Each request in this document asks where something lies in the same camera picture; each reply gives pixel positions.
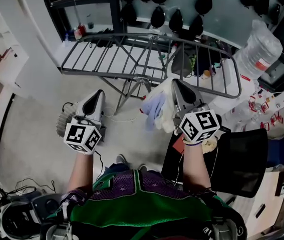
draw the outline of black office chair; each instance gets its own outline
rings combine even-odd
[[[178,182],[183,179],[183,159],[172,146],[179,136],[173,135],[169,144],[162,175]],[[252,198],[256,195],[266,169],[267,133],[265,129],[227,132],[218,140],[217,148],[204,154],[214,191]]]

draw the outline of tiled floor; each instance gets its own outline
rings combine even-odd
[[[121,80],[112,83],[121,87]],[[63,76],[61,95],[65,102],[77,102],[97,89],[106,94],[106,104],[115,108],[119,94],[95,76]],[[163,131],[145,130],[145,115],[139,112],[141,101],[130,98],[113,119],[105,118],[105,142],[97,147],[105,166],[111,165],[117,154],[124,154],[133,167],[145,163],[161,170],[171,135]],[[35,100],[16,97],[3,132],[0,147],[0,180],[8,190],[17,181],[33,178],[39,184],[55,181],[58,192],[65,191],[76,153],[56,134],[60,111],[43,106]],[[111,109],[105,114],[111,115]],[[94,155],[94,177],[101,170],[99,157]]]

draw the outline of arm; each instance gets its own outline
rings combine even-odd
[[[86,191],[91,192],[93,186],[93,155],[77,153],[73,172],[68,182],[67,191],[79,187],[87,187]]]
[[[211,187],[201,144],[184,147],[183,187],[193,193]]]

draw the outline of sneaker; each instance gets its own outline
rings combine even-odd
[[[125,165],[128,165],[127,160],[125,159],[125,157],[124,157],[122,154],[119,154],[119,155],[116,157],[116,163],[117,163],[117,164],[125,164]]]
[[[139,167],[138,167],[138,170],[140,170],[141,172],[145,173],[148,171],[148,168],[145,164],[141,164]]]

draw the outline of gray metal rack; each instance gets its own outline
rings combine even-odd
[[[86,42],[85,45],[83,45],[83,49],[77,55],[75,62],[72,66],[65,66],[66,64],[69,64],[69,60],[71,56],[74,56],[73,52],[76,48],[78,48],[78,45]],[[100,43],[104,43],[104,47],[99,47]],[[176,51],[170,56],[170,52],[172,49],[172,44],[178,43],[179,46],[176,49]],[[104,61],[108,51],[112,47],[112,45],[116,45],[116,50],[113,54],[113,57],[108,65],[107,70],[101,71],[101,65]],[[241,83],[240,83],[240,76],[237,70],[236,62],[231,54],[225,52],[224,50],[207,46],[198,42],[194,41],[188,41],[184,39],[179,39],[175,37],[170,37],[166,35],[156,35],[156,34],[149,34],[149,33],[112,33],[112,34],[94,34],[89,35],[86,37],[81,38],[78,40],[75,45],[72,47],[66,58],[64,59],[62,65],[61,65],[61,73],[67,74],[67,75],[86,75],[86,76],[98,76],[100,79],[102,79],[105,83],[107,83],[110,87],[112,87],[115,91],[117,91],[120,94],[120,98],[118,101],[118,105],[115,111],[115,114],[118,112],[118,110],[123,106],[123,104],[127,101],[129,97],[134,97],[138,99],[143,99],[142,96],[139,96],[141,85],[145,85],[148,92],[151,91],[152,87],[155,87],[159,84],[161,84],[165,79],[167,79],[168,75],[168,66],[169,63],[174,59],[174,57],[177,55],[177,53],[182,50],[182,62],[181,62],[181,70],[179,74],[179,78],[181,80],[184,79],[183,77],[183,68],[184,68],[184,51],[185,51],[185,45],[188,47],[193,47],[196,50],[196,71],[195,77],[196,79],[196,85],[193,85],[195,88],[197,88],[201,92],[226,97],[229,99],[236,99],[241,94]],[[132,55],[132,50],[134,47],[139,47],[140,52],[139,55],[135,57]],[[208,58],[209,58],[209,64],[210,67],[208,68],[212,75],[212,63],[211,63],[211,54],[210,51],[216,51],[219,52],[220,61],[222,61],[221,54],[224,54],[227,58],[231,59],[234,63],[234,70],[236,74],[236,80],[237,80],[237,86],[238,86],[238,94],[237,95],[231,95],[227,93],[227,87],[226,87],[226,79],[225,79],[225,72],[223,63],[221,63],[221,70],[223,74],[223,82],[224,82],[224,91],[217,91],[214,90],[214,84],[213,84],[213,78],[211,77],[211,88],[206,88],[199,86],[199,61],[201,58],[198,57],[198,51],[199,49],[207,49],[208,52]],[[96,49],[102,49],[102,53],[100,54],[97,62],[95,65],[92,65],[89,63],[91,58],[93,57],[96,52]],[[124,63],[124,66],[122,70],[116,68],[114,70],[112,68],[112,64],[114,60],[116,60],[116,57],[118,55],[118,51],[121,49],[126,54],[126,60]],[[163,51],[167,53],[167,56],[165,59],[163,59]],[[152,66],[149,65],[150,63],[150,56],[152,52],[158,53],[158,59],[160,60],[161,67],[158,66]],[[146,53],[146,59],[145,62],[141,62],[141,58]],[[85,63],[83,66],[78,66],[78,61],[83,59],[83,54],[87,55],[87,58],[85,60]],[[127,66],[128,61],[132,60],[134,63],[132,68],[129,68]],[[107,78],[113,78],[113,79],[124,79],[124,85],[122,90],[115,87],[112,83],[110,83]],[[133,93],[138,89],[137,95],[133,95]]]

